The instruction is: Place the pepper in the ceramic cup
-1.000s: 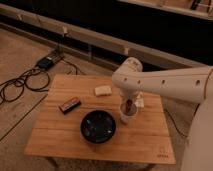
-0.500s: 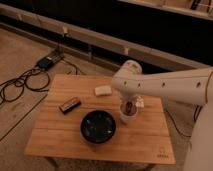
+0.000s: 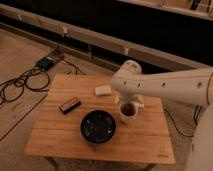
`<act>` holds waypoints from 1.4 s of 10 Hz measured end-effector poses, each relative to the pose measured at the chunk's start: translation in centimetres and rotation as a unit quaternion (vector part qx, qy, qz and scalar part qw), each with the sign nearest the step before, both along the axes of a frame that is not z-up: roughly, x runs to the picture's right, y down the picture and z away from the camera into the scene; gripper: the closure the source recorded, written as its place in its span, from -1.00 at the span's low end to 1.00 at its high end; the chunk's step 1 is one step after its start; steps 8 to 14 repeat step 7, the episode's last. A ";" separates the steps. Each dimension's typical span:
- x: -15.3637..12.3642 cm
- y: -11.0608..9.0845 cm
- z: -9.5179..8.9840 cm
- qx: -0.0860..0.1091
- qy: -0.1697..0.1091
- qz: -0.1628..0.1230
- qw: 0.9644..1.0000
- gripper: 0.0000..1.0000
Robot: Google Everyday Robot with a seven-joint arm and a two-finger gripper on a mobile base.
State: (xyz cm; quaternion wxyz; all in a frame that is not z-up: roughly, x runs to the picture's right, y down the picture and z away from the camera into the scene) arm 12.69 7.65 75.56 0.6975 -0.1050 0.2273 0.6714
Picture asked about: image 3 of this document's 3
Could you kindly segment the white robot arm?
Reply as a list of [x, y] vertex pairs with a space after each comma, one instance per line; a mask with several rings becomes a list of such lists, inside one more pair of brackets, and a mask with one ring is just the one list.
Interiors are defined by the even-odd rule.
[[112, 76], [111, 86], [121, 102], [134, 101], [142, 94], [204, 106], [185, 171], [213, 171], [213, 67], [142, 74], [137, 62], [127, 60]]

